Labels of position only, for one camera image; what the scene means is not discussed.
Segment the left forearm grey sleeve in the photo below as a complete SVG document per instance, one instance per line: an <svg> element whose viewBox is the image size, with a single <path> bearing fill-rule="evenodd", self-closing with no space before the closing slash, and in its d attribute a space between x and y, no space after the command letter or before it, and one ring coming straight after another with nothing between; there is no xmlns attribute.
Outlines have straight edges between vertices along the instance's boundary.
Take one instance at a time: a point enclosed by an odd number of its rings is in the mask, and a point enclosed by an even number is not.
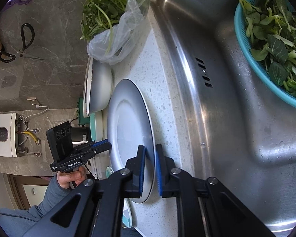
<svg viewBox="0 0 296 237"><path fill-rule="evenodd" d="M71 188L62 188L57 178L53 177L39 205L34 205L28 210L0 208L0 226L8 236L23 236L71 191Z"/></svg>

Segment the left hand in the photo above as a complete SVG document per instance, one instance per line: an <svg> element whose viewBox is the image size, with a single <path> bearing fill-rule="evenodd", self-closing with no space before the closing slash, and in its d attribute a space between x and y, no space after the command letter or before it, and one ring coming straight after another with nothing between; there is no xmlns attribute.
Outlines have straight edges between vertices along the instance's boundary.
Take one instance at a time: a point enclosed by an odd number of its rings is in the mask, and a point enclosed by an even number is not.
<svg viewBox="0 0 296 237"><path fill-rule="evenodd" d="M56 178L60 187L62 187L63 189L68 189L71 182L74 182L78 186L87 179L86 169L84 166L80 166L76 171L70 173L59 171L56 174Z"/></svg>

